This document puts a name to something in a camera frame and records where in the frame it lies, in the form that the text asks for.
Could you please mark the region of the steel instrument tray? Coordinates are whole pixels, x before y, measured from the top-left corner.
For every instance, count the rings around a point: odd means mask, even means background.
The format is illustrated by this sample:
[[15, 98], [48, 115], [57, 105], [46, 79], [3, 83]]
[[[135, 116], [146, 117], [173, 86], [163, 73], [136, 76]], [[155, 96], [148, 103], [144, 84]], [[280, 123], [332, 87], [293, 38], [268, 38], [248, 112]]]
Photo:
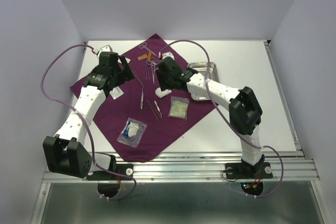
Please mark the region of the steel instrument tray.
[[[189, 68], [192, 68], [199, 73], [201, 73], [203, 76], [206, 74], [206, 70], [208, 67], [207, 62], [191, 62], [187, 65]], [[214, 80], [216, 82], [219, 82], [219, 76], [218, 76], [218, 71], [217, 71], [217, 66], [214, 62], [210, 62], [210, 67], [209, 67], [209, 79]], [[207, 101], [208, 99], [206, 97], [201, 97], [197, 94], [191, 94], [191, 98], [195, 101]]]

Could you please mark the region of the steel tweezers pair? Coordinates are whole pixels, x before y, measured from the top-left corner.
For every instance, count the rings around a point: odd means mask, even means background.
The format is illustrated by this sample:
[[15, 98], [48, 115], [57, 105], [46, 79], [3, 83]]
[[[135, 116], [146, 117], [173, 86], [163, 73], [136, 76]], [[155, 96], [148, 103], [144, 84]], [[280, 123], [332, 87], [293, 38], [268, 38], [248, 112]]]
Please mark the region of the steel tweezers pair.
[[156, 101], [154, 103], [151, 103], [149, 100], [147, 100], [146, 102], [149, 105], [151, 111], [153, 112], [155, 118], [157, 120], [160, 120], [162, 118], [162, 113], [161, 113], [160, 108], [158, 107], [158, 104], [156, 103]]

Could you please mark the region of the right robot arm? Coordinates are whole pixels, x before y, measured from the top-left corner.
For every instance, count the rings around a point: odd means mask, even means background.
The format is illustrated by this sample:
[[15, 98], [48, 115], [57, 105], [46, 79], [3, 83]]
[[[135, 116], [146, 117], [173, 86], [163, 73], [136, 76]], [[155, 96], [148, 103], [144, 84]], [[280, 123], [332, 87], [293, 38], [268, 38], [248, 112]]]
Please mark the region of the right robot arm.
[[232, 88], [192, 68], [182, 70], [171, 57], [161, 60], [155, 72], [162, 91], [187, 91], [225, 108], [229, 113], [226, 122], [241, 139], [243, 174], [253, 177], [260, 172], [259, 161], [263, 158], [259, 140], [262, 109], [251, 88]]

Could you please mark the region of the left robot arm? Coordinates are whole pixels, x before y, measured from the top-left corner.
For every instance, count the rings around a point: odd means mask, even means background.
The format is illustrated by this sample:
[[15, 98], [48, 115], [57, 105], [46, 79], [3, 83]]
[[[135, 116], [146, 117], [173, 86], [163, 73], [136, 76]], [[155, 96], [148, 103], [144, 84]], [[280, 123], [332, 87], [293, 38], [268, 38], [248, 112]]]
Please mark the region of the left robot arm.
[[85, 178], [99, 171], [106, 179], [118, 176], [116, 159], [113, 155], [96, 154], [84, 146], [86, 137], [93, 138], [90, 125], [95, 114], [107, 99], [110, 91], [133, 75], [124, 59], [112, 51], [98, 54], [99, 64], [87, 75], [75, 105], [62, 127], [43, 141], [43, 150], [50, 172]]

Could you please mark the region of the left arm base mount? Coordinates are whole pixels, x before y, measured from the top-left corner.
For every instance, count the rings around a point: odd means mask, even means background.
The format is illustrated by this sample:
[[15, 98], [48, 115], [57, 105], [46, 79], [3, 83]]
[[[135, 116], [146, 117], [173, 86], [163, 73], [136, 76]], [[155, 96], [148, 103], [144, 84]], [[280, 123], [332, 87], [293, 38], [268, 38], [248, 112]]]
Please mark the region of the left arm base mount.
[[132, 164], [117, 164], [112, 154], [96, 152], [86, 180], [98, 181], [97, 191], [101, 199], [116, 201], [133, 193], [136, 180]]

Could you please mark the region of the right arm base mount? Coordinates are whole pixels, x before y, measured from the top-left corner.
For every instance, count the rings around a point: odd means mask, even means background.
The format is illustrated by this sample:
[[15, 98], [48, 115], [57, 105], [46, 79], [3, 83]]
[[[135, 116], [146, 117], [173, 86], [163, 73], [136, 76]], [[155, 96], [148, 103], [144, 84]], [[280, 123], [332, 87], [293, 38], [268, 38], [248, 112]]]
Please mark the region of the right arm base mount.
[[261, 155], [260, 160], [255, 164], [248, 164], [241, 159], [240, 163], [227, 163], [225, 169], [221, 172], [221, 177], [230, 182], [240, 182], [240, 186], [244, 193], [248, 196], [261, 196], [264, 189], [263, 179], [272, 179], [272, 169], [269, 162], [265, 162], [264, 154]]

